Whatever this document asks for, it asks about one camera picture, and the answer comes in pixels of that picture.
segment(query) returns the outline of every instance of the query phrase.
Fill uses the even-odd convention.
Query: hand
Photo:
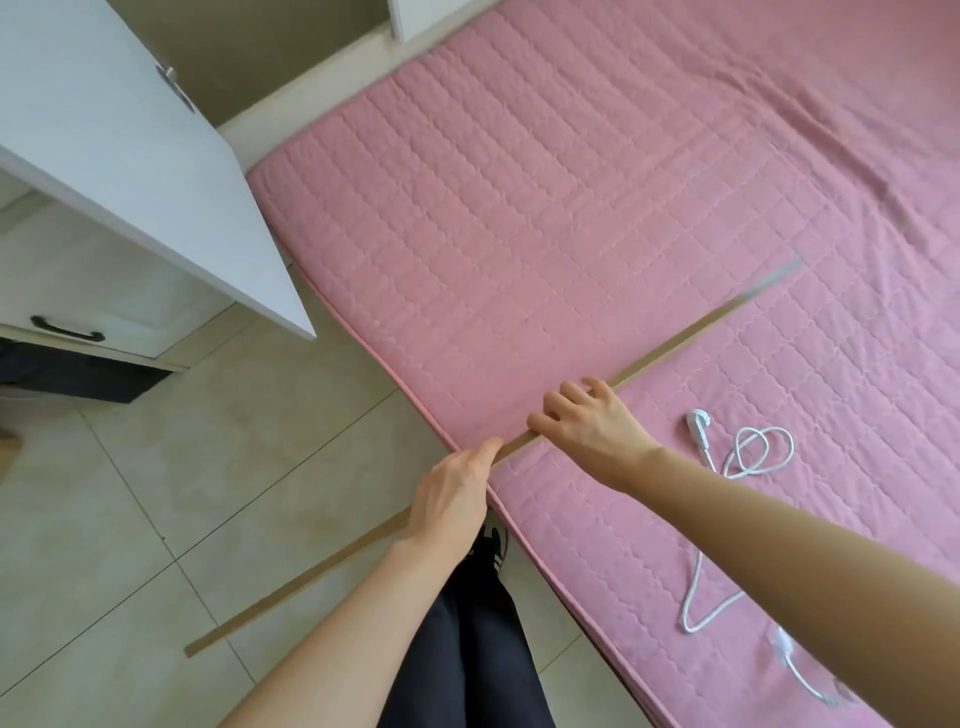
[[[543,412],[527,418],[527,426],[563,450],[580,468],[608,488],[631,489],[640,461],[662,447],[640,426],[610,385],[596,376],[583,382],[587,394],[572,381],[543,396]]]
[[[439,549],[453,565],[464,558],[487,517],[487,478],[502,446],[491,437],[478,449],[449,454],[422,477],[407,536]]]

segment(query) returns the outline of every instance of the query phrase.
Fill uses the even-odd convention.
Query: tile floor
[[[0,484],[0,725],[212,728],[382,554],[368,548],[228,643],[183,657],[407,505],[444,455],[304,298],[316,341],[249,313],[133,404],[0,400],[0,425],[24,439]],[[521,549],[501,575],[557,725],[647,725]]]

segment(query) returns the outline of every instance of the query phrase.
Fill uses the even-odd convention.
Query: charging cable
[[[710,455],[710,442],[707,437],[707,428],[710,426],[710,422],[710,415],[702,409],[695,409],[686,415],[686,426],[690,430],[690,436],[693,438],[693,442],[696,444],[697,449],[704,455],[704,459],[707,461],[710,469],[717,473],[716,465],[713,463],[713,456]],[[787,452],[779,462],[764,467],[764,463],[771,451],[769,436],[773,434],[779,435],[786,442]],[[760,441],[763,450],[756,460],[748,465],[744,462],[744,450],[755,440]],[[719,473],[730,480],[739,480],[741,477],[746,477],[747,475],[766,475],[773,473],[790,462],[793,458],[794,451],[793,435],[782,427],[764,427],[762,429],[740,427],[733,437],[733,449],[724,460],[723,468]],[[697,561],[693,567],[693,577],[690,579],[690,587],[686,590],[684,602],[680,608],[680,626],[688,635],[699,632],[716,619],[727,607],[744,595],[741,590],[736,594],[728,596],[717,604],[703,619],[691,625],[690,604],[693,602],[693,597],[697,593],[697,585],[700,582],[700,572],[703,569],[703,564],[704,554],[698,549]],[[782,627],[775,625],[775,628],[774,633],[771,635],[771,644],[774,647],[774,651],[777,653],[778,659],[790,669],[794,677],[800,681],[800,684],[804,686],[807,692],[820,702],[830,706],[844,705],[852,702],[845,694],[847,692],[846,689],[842,684],[837,683],[836,680],[834,680],[834,683],[840,695],[825,695],[813,688],[793,663],[793,640]]]

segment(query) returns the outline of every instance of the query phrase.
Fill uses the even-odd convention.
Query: black drawer handle
[[[91,331],[90,333],[79,333],[78,331],[71,331],[66,328],[55,327],[49,321],[47,321],[46,316],[31,316],[30,323],[37,328],[42,328],[44,331],[53,331],[54,333],[61,333],[64,336],[73,336],[75,339],[83,339],[84,341],[103,341],[106,339],[100,331]]]

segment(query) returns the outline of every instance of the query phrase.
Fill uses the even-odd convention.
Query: left hand
[[[502,446],[491,437],[477,449],[449,454],[422,477],[407,537],[440,549],[454,565],[463,559],[487,517],[487,478]]]

